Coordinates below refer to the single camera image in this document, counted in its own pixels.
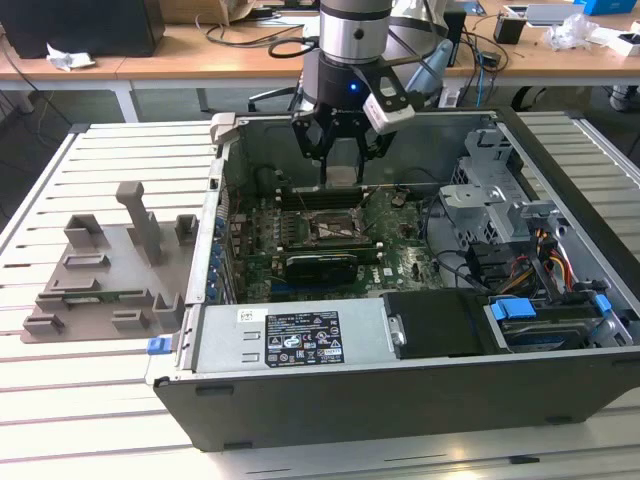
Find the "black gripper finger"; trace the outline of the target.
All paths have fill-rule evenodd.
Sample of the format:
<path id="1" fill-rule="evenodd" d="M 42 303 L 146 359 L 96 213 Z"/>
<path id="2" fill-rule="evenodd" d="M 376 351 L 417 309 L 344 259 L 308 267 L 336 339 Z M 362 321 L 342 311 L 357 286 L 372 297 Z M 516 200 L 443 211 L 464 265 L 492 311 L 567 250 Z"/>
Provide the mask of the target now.
<path id="1" fill-rule="evenodd" d="M 374 141 L 369 144 L 366 140 L 366 132 L 367 130 L 363 126 L 355 128 L 355 140 L 359 151 L 356 175 L 357 182 L 363 181 L 365 164 L 372 159 L 385 156 L 396 136 L 395 132 L 384 135 L 377 134 Z"/>
<path id="2" fill-rule="evenodd" d="M 310 129 L 316 125 L 320 136 L 313 141 L 309 136 Z M 322 123 L 322 115 L 318 110 L 300 111 L 291 120 L 296 140 L 302 155 L 319 163 L 319 183 L 327 181 L 327 155 L 330 150 L 330 128 Z"/>

